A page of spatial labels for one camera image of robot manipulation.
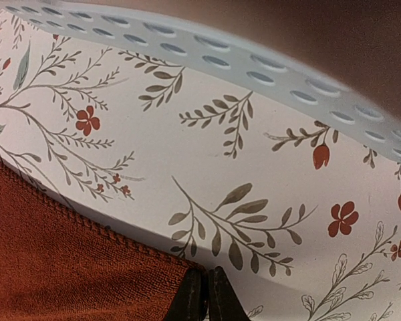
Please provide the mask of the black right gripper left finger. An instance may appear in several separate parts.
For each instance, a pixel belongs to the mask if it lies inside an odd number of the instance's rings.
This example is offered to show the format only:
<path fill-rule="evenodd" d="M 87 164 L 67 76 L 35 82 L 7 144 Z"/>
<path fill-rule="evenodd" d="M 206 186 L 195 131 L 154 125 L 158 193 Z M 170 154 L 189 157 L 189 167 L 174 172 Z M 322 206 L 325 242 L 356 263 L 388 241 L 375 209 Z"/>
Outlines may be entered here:
<path fill-rule="evenodd" d="M 208 278 L 202 270 L 189 269 L 166 313 L 166 321 L 201 321 L 208 310 Z"/>

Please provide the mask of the dark red towel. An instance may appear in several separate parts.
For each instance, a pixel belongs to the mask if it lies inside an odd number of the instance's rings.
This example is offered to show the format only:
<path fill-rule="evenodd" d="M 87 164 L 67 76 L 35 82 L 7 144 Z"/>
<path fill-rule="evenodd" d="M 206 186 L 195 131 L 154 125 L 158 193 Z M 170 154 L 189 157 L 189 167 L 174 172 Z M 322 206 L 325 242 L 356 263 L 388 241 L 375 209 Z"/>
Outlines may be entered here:
<path fill-rule="evenodd" d="M 0 320 L 166 320 L 201 266 L 116 233 L 0 160 Z"/>

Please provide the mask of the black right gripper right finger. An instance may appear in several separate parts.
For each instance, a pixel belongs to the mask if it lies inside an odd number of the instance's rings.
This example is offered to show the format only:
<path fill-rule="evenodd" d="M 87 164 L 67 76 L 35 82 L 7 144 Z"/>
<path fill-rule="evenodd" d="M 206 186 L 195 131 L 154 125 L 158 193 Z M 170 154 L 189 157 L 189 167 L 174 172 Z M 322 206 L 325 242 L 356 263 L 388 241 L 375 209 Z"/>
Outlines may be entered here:
<path fill-rule="evenodd" d="M 244 321 L 246 313 L 221 266 L 208 272 L 209 320 Z"/>

